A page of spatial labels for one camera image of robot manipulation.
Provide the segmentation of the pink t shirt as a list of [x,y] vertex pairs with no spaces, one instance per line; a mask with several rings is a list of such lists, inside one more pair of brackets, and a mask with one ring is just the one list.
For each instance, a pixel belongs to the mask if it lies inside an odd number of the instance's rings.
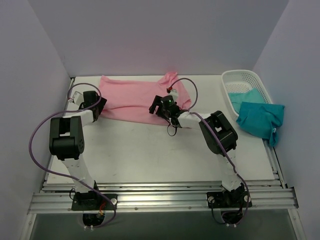
[[101,116],[107,119],[166,125],[167,122],[149,113],[155,96],[167,95],[167,88],[178,80],[176,72],[168,72],[158,81],[116,80],[102,76],[98,88],[107,100]]

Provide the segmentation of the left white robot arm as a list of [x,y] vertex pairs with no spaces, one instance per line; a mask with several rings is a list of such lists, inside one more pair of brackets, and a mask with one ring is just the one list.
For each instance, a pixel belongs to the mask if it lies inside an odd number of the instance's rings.
[[83,127],[96,122],[107,103],[95,91],[83,92],[79,112],[66,117],[54,117],[50,120],[49,150],[73,177],[75,192],[85,194],[83,204],[90,210],[100,206],[101,197],[93,192],[98,190],[96,181],[86,166],[83,152],[85,139]]

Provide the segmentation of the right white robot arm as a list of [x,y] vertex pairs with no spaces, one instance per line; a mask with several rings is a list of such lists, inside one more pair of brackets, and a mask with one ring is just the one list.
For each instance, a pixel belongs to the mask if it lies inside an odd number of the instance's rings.
[[157,95],[149,107],[149,113],[166,120],[175,129],[201,130],[209,150],[217,156],[222,187],[226,190],[222,193],[223,203],[232,207],[240,201],[236,190],[242,184],[236,164],[238,134],[221,111],[210,114],[190,112],[181,109],[173,96]]

